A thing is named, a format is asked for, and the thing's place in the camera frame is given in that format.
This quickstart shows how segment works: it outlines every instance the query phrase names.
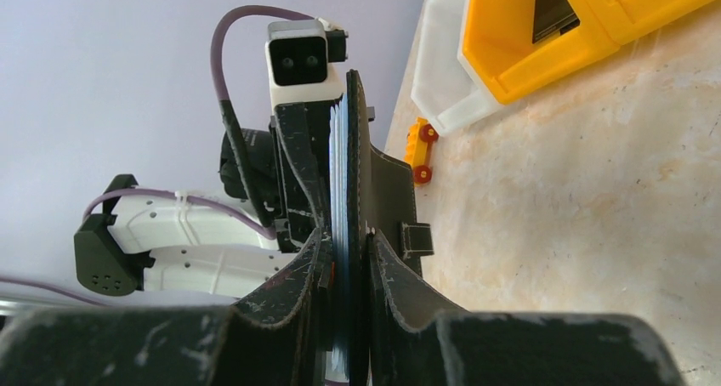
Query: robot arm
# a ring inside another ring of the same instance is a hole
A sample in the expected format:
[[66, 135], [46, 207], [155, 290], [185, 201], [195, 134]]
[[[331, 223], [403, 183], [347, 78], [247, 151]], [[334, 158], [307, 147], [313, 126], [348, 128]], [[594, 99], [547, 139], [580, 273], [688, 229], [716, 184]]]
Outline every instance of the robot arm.
[[[313, 154], [321, 162], [327, 162], [330, 107], [345, 90], [333, 63], [346, 60], [346, 37], [326, 20], [281, 21], [269, 25], [265, 44], [274, 112], [278, 106], [317, 102], [310, 114], [318, 121], [301, 132], [319, 142]], [[222, 209], [185, 200], [204, 198], [258, 222], [226, 134], [220, 160], [224, 191], [105, 201], [102, 213], [89, 215], [75, 235], [78, 280], [110, 296], [181, 289], [240, 298], [290, 263], [315, 227], [309, 200], [283, 155], [274, 117], [269, 131], [246, 129], [243, 138], [275, 238]], [[137, 184], [132, 175], [118, 175], [106, 192]]]

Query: camera lens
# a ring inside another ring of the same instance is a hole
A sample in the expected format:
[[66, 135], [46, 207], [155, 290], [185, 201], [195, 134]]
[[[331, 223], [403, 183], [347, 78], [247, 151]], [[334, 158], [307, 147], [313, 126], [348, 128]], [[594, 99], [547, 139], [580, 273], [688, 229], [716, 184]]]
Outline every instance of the camera lens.
[[308, 59], [305, 60], [305, 64], [308, 67], [316, 67], [318, 65], [318, 58], [315, 56], [308, 56]]

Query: purple cable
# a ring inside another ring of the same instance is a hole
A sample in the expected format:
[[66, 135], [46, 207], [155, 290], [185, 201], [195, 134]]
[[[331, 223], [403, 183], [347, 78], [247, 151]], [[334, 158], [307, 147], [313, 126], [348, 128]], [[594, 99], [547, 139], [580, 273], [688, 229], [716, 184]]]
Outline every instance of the purple cable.
[[54, 292], [54, 293], [62, 295], [64, 297], [75, 299], [75, 300], [83, 302], [85, 304], [97, 305], [97, 306], [102, 306], [102, 307], [107, 306], [107, 304], [103, 304], [100, 301], [95, 301], [92, 298], [85, 298], [82, 295], [75, 294], [74, 292], [70, 292], [63, 288], [56, 287], [52, 284], [46, 284], [44, 282], [23, 280], [21, 278], [9, 278], [9, 277], [0, 277], [0, 282], [4, 282], [7, 284], [14, 284], [16, 286], [39, 288], [41, 290]]
[[294, 10], [264, 5], [240, 6], [225, 14], [223, 19], [218, 22], [218, 26], [215, 27], [213, 40], [210, 43], [210, 71], [213, 74], [215, 93], [218, 95], [218, 100], [221, 101], [230, 100], [228, 86], [225, 84], [225, 75], [223, 74], [223, 42], [225, 41], [225, 34], [228, 33], [228, 29], [236, 20], [246, 16], [269, 16], [285, 20], [313, 19], [312, 16]]
[[[104, 195], [98, 196], [95, 200], [90, 202], [88, 207], [85, 209], [85, 212], [82, 214], [82, 220], [90, 216], [90, 213], [93, 212], [93, 209], [95, 209], [100, 203], [105, 202], [109, 199], [115, 199], [117, 197], [122, 196], [154, 196], [154, 197], [161, 197], [163, 199], [176, 199], [175, 192], [171, 192], [170, 190], [158, 190], [158, 189], [147, 189], [147, 188], [135, 188], [135, 189], [120, 189], [120, 190], [113, 190], [111, 192], [105, 193]], [[260, 224], [254, 222], [252, 219], [250, 219], [248, 216], [246, 216], [244, 213], [241, 213], [237, 210], [235, 210], [233, 207], [224, 205], [223, 203], [218, 203], [211, 201], [210, 199], [206, 199], [204, 197], [200, 196], [193, 196], [188, 195], [186, 197], [186, 200], [188, 203], [193, 205], [199, 205], [199, 206], [207, 206], [212, 209], [218, 210], [220, 212], [226, 213], [230, 215], [234, 219], [240, 220], [243, 224], [246, 224], [251, 229], [257, 231], [260, 235], [265, 237], [268, 240], [274, 240], [275, 239], [275, 229], [272, 227], [265, 228], [261, 226]]]

